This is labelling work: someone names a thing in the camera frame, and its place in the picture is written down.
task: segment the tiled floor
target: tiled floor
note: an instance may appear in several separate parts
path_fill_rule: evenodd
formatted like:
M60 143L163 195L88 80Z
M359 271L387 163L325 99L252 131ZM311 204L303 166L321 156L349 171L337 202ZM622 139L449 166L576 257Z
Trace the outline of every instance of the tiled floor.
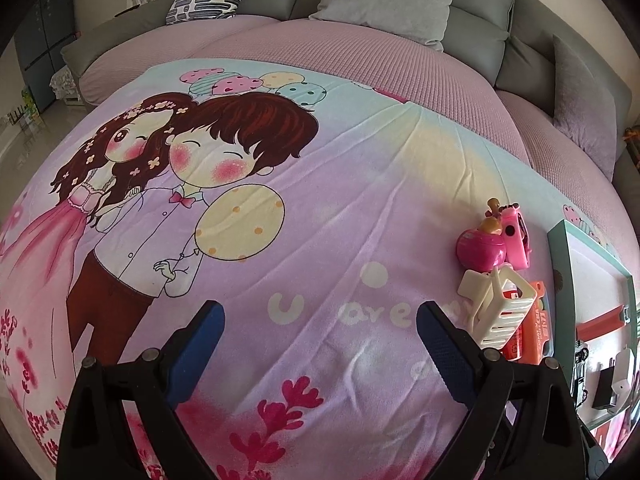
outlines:
M21 132L12 141L0 158L0 221L4 221L14 201L43 161L85 115L83 107L67 107L62 102L56 102L42 115L44 128L34 134ZM53 480L55 469L31 434L24 417L15 407L2 377L0 418L34 471L43 480Z
M0 222L53 149L86 115L81 106L56 101L42 115L45 127L20 132L0 158Z

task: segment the white plastic basket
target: white plastic basket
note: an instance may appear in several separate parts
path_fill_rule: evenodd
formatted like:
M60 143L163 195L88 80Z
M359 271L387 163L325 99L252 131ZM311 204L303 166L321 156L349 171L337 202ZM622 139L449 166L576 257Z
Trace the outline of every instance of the white plastic basket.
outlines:
M506 282L519 288L522 296L505 298ZM480 348L497 350L507 344L536 301L536 289L509 265L494 267L489 274L468 270L458 294L472 301L467 331L473 340Z

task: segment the gray cabinet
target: gray cabinet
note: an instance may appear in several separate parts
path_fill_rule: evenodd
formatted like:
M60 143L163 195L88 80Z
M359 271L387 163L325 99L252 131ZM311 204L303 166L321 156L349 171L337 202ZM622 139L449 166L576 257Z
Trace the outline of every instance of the gray cabinet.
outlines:
M60 50L76 38L73 0L38 0L14 38L24 81L43 112L56 100L49 83L65 65Z

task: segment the cartoon boy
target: cartoon boy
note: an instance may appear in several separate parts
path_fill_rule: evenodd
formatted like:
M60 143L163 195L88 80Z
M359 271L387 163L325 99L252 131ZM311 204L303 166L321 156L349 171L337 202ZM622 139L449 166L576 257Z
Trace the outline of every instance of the cartoon boy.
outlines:
M166 140L182 184L145 189L98 222L106 234L66 300L71 347L90 324L88 355L116 364L153 300L163 290L186 294L193 283L198 265L189 256L197 254L194 231L208 207L202 190L270 174L300 157L317 132L311 113L265 92L223 96L185 113Z

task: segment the cartoon comforter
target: cartoon comforter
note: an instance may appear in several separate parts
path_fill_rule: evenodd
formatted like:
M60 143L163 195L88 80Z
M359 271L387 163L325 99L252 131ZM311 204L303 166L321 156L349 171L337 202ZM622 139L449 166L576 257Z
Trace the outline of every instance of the cartoon comforter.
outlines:
M225 333L178 416L219 478L423 478L466 410L416 309L435 300L463 323L454 244L494 196L526 218L526 278L552 283L546 233L562 218L607 245L531 168L400 96L246 60L154 67L14 207L2 373L55 463L82 358L133 360L217 300Z

